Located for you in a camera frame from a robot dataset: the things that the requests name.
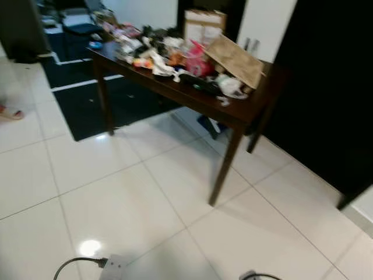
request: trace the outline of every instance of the person's foot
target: person's foot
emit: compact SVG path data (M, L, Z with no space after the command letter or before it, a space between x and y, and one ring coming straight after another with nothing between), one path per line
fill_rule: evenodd
M5 107L0 104L0 116L10 118L11 120L20 120L24 117L24 114L21 110Z

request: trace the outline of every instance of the wooden table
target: wooden table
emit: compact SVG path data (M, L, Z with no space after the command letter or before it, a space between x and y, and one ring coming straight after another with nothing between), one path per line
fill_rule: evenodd
M265 64L264 70L264 73L269 73L268 77L261 79L257 90L251 93L249 98L246 100L229 99L230 105L223 107L221 106L220 101L215 97L204 94L191 85L176 83L172 79L160 81L155 79L152 72L148 69L135 68L126 62L117 60L114 55L117 46L118 44L116 42L109 42L104 43L103 48L100 50L90 50L93 58L94 70L98 80L98 94L101 100L101 107L105 116L107 131L110 135L114 134L114 124L107 87L103 77L103 71L105 69L123 75L135 83L233 129L233 134L223 164L220 168L213 192L209 199L209 204L214 206L245 130L255 117L264 112L264 117L259 123L259 131L254 133L254 140L251 141L249 145L250 150L252 150L264 127L267 119L266 116L270 114L273 104L275 103L278 95L276 82L266 82L269 80L270 73L272 72L268 72L270 64Z

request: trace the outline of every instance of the black cable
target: black cable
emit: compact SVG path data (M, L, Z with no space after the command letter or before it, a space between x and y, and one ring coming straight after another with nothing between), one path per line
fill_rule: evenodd
M98 267L103 268L106 265L107 258L86 258L86 257L79 257L79 258L72 258L71 260L65 261L57 270L56 274L53 277L53 280L57 280L58 274L61 272L61 270L66 267L69 263L72 263L74 261L92 261L96 264L98 264Z
M281 280L280 278L278 278L276 276L273 276L273 275L270 275L270 274L265 274L265 273L256 273L256 274L248 275L242 280L248 280L248 279L253 278L253 277L269 277L269 278L272 278L272 279L275 279L275 280Z

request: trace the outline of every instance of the extension socket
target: extension socket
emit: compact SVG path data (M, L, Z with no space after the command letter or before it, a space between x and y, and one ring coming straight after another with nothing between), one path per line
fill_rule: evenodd
M125 276L126 262L122 256L111 255L106 262L100 280L122 280Z

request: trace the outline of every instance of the chair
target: chair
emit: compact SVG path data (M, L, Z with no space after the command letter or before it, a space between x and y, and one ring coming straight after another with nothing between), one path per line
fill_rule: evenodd
M102 33L104 31L100 26L96 25L92 13L88 8L87 4L85 3L85 0L54 0L54 5L58 12L59 21L62 25L62 30L64 31L64 51L67 58L69 58L69 44L66 36L67 33L79 37L88 37L94 33ZM65 15L63 14L63 11L76 8L84 9L94 24L81 23L72 26L65 25Z

